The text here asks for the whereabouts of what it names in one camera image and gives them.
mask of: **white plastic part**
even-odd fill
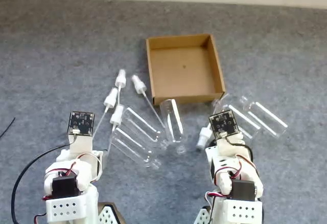
[[[196,148],[199,150],[204,150],[212,135],[213,131],[209,127],[203,127],[200,131],[199,140],[196,144]]]
[[[220,223],[262,223],[262,202],[260,201],[227,199],[223,201],[222,206],[222,222]]]
[[[59,168],[70,169],[74,162],[76,163],[72,167],[72,171],[77,174],[77,188],[80,191],[85,191],[88,188],[92,180],[91,164],[80,159],[55,162],[45,170],[44,191],[46,195],[52,194],[52,180],[58,176],[58,171],[50,171]]]
[[[244,144],[243,141],[239,140],[241,136],[236,134],[234,136],[228,137],[231,143],[239,143]],[[249,152],[246,148],[241,146],[232,146],[230,145],[226,139],[220,139],[217,142],[217,146],[208,147],[206,150],[207,160],[209,163],[209,168],[213,169],[211,172],[216,172],[218,169],[228,166],[233,167],[235,169],[240,168],[240,162],[242,164],[242,170],[240,175],[242,180],[252,181],[256,187],[256,198],[259,198],[263,195],[263,184],[256,173],[255,165],[249,164],[246,160],[242,159],[237,154],[240,154],[250,160]],[[216,178],[212,175],[213,182],[216,182],[216,185],[221,189],[221,192],[224,195],[230,194],[231,191],[231,180],[227,175],[228,171],[232,171],[233,173],[236,170],[231,170],[230,168],[222,169],[216,174]]]
[[[124,111],[123,105],[118,105],[110,118],[110,123],[114,126],[120,126],[122,123],[122,115]]]
[[[210,221],[210,214],[206,209],[201,209],[194,221],[194,224],[208,224]]]
[[[120,69],[118,72],[118,76],[116,77],[116,82],[114,83],[116,87],[124,88],[126,86],[126,71],[124,69]]]
[[[137,75],[132,76],[132,81],[134,83],[135,90],[138,94],[143,94],[147,90],[147,87]]]
[[[118,95],[118,89],[116,87],[113,87],[109,95],[106,97],[106,99],[103,102],[105,107],[114,108],[114,106],[116,105],[117,95]]]
[[[50,199],[45,203],[48,222],[83,219],[87,215],[86,195]]]
[[[78,155],[80,154],[83,154],[83,153],[86,153],[85,152],[82,152],[82,153],[72,153],[70,150],[61,150],[60,152],[60,155],[57,156],[56,158],[56,161],[57,162],[63,162],[63,161],[69,161],[69,160],[73,160],[75,159]],[[94,154],[99,160],[100,162],[102,162],[102,166],[103,166],[103,151],[90,151],[90,153]],[[102,170],[100,169],[100,166],[99,166],[99,163],[98,163],[98,160],[89,155],[89,154],[86,154],[84,156],[82,156],[80,158],[81,161],[84,161],[84,162],[87,162],[91,165],[91,170],[92,170],[92,179],[95,178],[95,177],[100,177],[102,175]]]
[[[93,137],[91,135],[90,136],[77,135],[75,142],[74,142],[74,137],[75,135],[68,135],[68,140],[69,143],[71,144],[69,146],[71,153],[79,154],[86,151],[92,151]]]
[[[110,206],[105,206],[99,214],[99,224],[119,224]]]
[[[69,220],[78,224],[98,223],[98,199],[97,188],[89,185],[80,196],[47,200],[45,203],[48,223],[66,223]]]
[[[78,135],[81,131],[79,129],[73,129],[72,133]]]

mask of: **perforated plate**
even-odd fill
[[[196,217],[194,224],[208,224],[210,215],[206,209],[201,209]]]
[[[45,203],[48,222],[85,218],[87,214],[86,195],[50,199]]]
[[[228,199],[223,202],[223,213],[226,223],[261,224],[262,202]]]
[[[101,213],[99,214],[99,224],[120,224],[116,220],[112,208],[110,206],[105,206]]]

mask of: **white bracket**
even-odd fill
[[[208,224],[209,221],[210,221],[210,214],[206,209],[201,209],[194,221],[194,224]]]

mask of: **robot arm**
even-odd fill
[[[194,224],[262,224],[263,184],[241,132],[221,134],[205,152],[215,191],[209,209],[201,209]]]
[[[211,169],[213,183],[220,189],[223,195],[230,195],[232,179],[252,181],[255,186],[255,197],[260,198],[263,194],[263,184],[258,171],[251,162],[249,151],[246,147],[232,144],[242,144],[242,133],[224,137],[217,141],[217,146],[205,150]]]

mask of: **clear glass tube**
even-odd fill
[[[162,132],[163,128],[160,127],[159,129],[155,126],[156,123],[146,116],[141,116],[132,108],[128,107],[122,116],[122,123],[150,147],[166,149],[167,143],[165,141],[165,135]]]
[[[243,104],[244,111],[251,117],[251,119],[266,129],[274,137],[278,138],[288,128],[288,125],[284,121],[264,107],[261,103],[257,101],[249,101],[245,96],[240,98],[240,102]]]
[[[144,166],[158,169],[161,165],[152,148],[140,140],[135,133],[127,127],[116,128],[111,135],[111,144],[134,162]]]
[[[261,129],[258,123],[247,112],[243,111],[243,103],[240,102],[237,96],[226,94],[221,100],[215,100],[213,106],[214,114],[225,110],[232,110],[239,130],[248,140],[252,140]]]
[[[169,143],[180,143],[184,139],[184,129],[179,115],[176,100],[169,99],[160,103],[161,116],[165,125],[165,131]],[[185,153],[184,145],[178,145],[176,148],[178,154]]]

